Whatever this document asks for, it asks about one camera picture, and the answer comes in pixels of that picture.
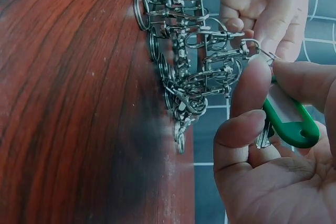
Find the green key tag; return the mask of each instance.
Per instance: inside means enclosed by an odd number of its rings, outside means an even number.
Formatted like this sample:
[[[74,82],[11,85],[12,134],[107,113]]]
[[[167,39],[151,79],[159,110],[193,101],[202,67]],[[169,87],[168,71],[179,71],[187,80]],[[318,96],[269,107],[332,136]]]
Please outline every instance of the green key tag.
[[[287,95],[272,78],[263,110],[275,132],[296,148],[312,148],[320,138],[319,128],[306,108]]]

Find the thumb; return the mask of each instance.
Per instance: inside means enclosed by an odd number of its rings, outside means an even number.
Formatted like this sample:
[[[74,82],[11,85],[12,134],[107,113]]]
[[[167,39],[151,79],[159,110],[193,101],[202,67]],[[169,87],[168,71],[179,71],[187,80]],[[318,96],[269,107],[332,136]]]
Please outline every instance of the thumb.
[[[255,25],[255,38],[267,52],[275,53],[294,17],[297,0],[269,0]]]

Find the metal key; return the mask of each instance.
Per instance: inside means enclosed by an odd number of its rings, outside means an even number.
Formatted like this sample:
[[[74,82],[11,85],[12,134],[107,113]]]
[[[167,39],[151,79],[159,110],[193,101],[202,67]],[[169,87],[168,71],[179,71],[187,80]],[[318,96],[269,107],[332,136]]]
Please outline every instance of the metal key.
[[[265,126],[261,134],[256,139],[257,149],[263,149],[271,145],[269,141],[269,131],[272,129],[271,122],[266,118]]]

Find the wooden table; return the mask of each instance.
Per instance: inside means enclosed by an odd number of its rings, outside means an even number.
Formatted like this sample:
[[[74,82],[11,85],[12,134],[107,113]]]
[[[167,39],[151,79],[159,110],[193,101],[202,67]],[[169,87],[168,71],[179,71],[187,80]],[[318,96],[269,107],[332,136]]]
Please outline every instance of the wooden table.
[[[0,223],[194,223],[132,0],[0,0]]]

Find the keychain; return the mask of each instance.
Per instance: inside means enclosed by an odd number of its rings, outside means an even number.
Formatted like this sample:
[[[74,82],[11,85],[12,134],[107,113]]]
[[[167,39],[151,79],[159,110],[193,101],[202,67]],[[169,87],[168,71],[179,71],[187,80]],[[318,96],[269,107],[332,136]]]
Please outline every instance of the keychain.
[[[320,132],[315,121],[300,102],[281,89],[275,77],[272,78],[263,110],[267,119],[263,132],[257,138],[257,148],[271,145],[271,128],[282,140],[296,148],[312,148],[317,144]]]

